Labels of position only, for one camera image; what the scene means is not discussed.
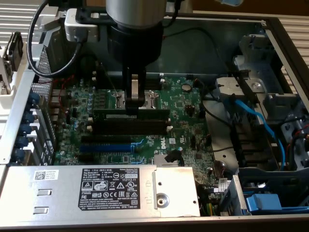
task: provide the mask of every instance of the regulatory symbols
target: regulatory symbols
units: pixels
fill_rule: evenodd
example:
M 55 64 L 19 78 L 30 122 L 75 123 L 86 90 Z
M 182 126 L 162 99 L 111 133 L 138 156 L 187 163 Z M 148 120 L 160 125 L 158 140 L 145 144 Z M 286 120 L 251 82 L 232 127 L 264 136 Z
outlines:
M 93 181 L 82 182 L 82 191 L 92 191 L 92 190 L 93 190 Z
M 108 181 L 95 181 L 95 191 L 107 191 L 108 190 Z
M 132 181 L 128 182 L 127 187 L 130 189 L 134 188 L 134 183 Z
M 119 185 L 117 186 L 117 189 L 124 189 L 124 185 L 120 182 Z
M 114 173 L 112 176 L 113 176 L 115 179 L 118 179 L 118 178 L 119 178 L 119 173 Z

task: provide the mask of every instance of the warning label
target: warning label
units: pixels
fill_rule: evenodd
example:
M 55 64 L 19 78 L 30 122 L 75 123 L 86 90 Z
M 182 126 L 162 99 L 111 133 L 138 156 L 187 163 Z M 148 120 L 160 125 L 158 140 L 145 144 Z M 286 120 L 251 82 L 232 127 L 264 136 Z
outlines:
M 83 211 L 140 209 L 139 168 L 83 169 L 78 207 Z

